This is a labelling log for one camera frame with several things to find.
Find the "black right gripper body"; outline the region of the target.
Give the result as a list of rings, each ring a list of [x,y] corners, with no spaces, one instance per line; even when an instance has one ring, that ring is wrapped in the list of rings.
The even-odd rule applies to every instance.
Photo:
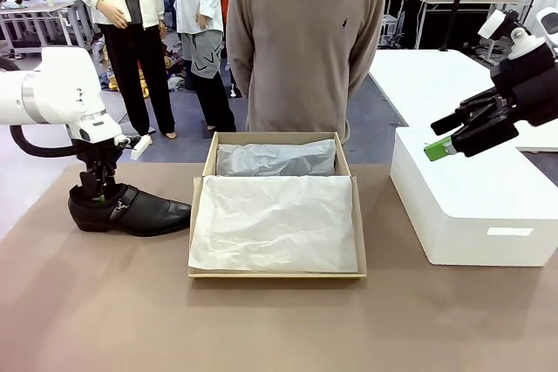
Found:
[[[540,126],[557,119],[557,62],[547,44],[502,60],[490,75],[496,92],[508,102],[514,122]]]

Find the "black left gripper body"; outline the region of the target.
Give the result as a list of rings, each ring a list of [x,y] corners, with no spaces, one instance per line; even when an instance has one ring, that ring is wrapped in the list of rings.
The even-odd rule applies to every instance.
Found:
[[[87,170],[94,172],[103,170],[105,176],[114,176],[119,160],[119,148],[112,140],[99,143],[88,143],[75,140],[74,145],[79,148],[77,159],[84,162]]]

